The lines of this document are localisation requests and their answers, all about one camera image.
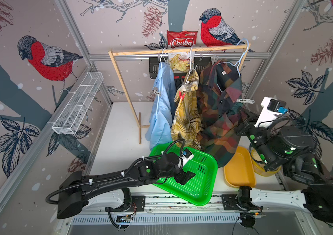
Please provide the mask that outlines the white clothespin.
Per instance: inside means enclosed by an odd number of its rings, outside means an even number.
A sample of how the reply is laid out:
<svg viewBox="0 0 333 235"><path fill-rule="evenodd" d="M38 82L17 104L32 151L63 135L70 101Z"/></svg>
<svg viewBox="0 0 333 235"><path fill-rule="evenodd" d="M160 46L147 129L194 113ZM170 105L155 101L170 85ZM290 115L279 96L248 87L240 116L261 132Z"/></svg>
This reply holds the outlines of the white clothespin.
<svg viewBox="0 0 333 235"><path fill-rule="evenodd" d="M254 104L255 101L252 99L237 99L236 102L244 104Z"/></svg>

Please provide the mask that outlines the dark multicolour plaid shirt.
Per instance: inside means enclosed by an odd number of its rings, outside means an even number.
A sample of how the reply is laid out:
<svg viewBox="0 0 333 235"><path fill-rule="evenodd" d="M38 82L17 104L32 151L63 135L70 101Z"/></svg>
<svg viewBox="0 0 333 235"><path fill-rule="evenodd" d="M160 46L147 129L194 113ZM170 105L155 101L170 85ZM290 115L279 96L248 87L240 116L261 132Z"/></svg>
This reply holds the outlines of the dark multicolour plaid shirt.
<svg viewBox="0 0 333 235"><path fill-rule="evenodd" d="M200 73L197 90L198 112L202 115L203 129L197 139L201 150L215 158L219 168L234 156L240 136L237 100L242 97L242 79L237 67L220 60Z"/></svg>

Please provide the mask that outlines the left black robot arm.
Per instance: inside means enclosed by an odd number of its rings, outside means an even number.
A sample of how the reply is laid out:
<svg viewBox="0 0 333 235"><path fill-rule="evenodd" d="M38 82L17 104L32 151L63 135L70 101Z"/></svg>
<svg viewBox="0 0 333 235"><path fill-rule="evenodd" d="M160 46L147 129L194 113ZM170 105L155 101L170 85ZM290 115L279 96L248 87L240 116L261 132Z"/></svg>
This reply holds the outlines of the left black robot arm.
<svg viewBox="0 0 333 235"><path fill-rule="evenodd" d="M160 155L136 159L123 171L102 175L84 176L81 171L70 175L58 190L50 193L45 201L57 205L57 218L65 219L81 213L89 200L104 193L159 184L173 177L180 185L185 185L195 177L195 173L184 171L183 167L194 157L188 148L181 146L178 153L170 152L176 143L185 143L180 139L170 143Z"/></svg>

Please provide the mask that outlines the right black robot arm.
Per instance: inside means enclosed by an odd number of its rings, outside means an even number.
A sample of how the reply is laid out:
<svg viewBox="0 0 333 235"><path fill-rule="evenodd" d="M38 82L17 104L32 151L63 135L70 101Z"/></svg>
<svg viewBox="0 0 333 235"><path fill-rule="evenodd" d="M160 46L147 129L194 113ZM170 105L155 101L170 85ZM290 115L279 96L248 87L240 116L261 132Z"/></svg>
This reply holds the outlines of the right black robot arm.
<svg viewBox="0 0 333 235"><path fill-rule="evenodd" d="M317 138L304 131L289 113L256 126L258 118L259 115L240 108L236 134L248 137L265 171L282 167L284 176L307 185L302 190L303 208L314 218L333 223L333 176L317 156Z"/></svg>

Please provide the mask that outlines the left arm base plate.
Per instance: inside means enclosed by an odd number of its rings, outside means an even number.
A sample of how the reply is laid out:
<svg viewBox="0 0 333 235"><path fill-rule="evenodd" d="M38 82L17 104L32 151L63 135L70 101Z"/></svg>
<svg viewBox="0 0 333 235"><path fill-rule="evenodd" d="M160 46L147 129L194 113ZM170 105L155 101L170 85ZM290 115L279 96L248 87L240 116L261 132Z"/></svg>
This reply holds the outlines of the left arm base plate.
<svg viewBox="0 0 333 235"><path fill-rule="evenodd" d="M143 195L131 196L131 201L126 200L123 205L118 208L105 208L105 212L143 212L145 210L146 197Z"/></svg>

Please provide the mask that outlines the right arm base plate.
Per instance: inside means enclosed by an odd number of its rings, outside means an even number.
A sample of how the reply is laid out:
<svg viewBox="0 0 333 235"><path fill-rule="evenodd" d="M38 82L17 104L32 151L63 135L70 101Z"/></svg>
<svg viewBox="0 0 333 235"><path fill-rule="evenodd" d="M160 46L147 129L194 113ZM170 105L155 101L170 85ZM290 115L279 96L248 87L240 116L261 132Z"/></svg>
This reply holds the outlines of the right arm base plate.
<svg viewBox="0 0 333 235"><path fill-rule="evenodd" d="M235 194L222 194L222 204L225 210L236 210L241 212L262 211L262 206L256 206L252 203L249 196L238 196Z"/></svg>

